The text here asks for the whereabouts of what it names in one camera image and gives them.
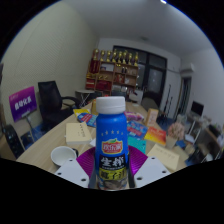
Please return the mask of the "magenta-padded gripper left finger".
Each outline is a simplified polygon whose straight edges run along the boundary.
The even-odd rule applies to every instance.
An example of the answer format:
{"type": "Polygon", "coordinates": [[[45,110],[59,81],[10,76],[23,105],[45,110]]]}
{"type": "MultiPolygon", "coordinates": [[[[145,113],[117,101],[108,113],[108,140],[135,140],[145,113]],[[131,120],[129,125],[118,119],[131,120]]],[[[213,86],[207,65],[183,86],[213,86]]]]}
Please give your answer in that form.
{"type": "Polygon", "coordinates": [[[78,158],[69,158],[55,175],[84,188],[94,189],[96,185],[95,148],[92,147],[78,158]]]}

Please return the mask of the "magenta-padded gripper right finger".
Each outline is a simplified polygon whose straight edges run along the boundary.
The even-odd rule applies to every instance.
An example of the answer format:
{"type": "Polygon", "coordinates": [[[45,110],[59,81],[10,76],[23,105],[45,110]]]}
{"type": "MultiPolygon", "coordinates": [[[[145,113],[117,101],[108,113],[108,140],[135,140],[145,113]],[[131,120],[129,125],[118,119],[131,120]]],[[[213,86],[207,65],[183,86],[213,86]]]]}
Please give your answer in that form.
{"type": "Polygon", "coordinates": [[[170,175],[167,168],[154,156],[148,157],[137,148],[129,147],[130,188],[140,188],[170,175]]]}

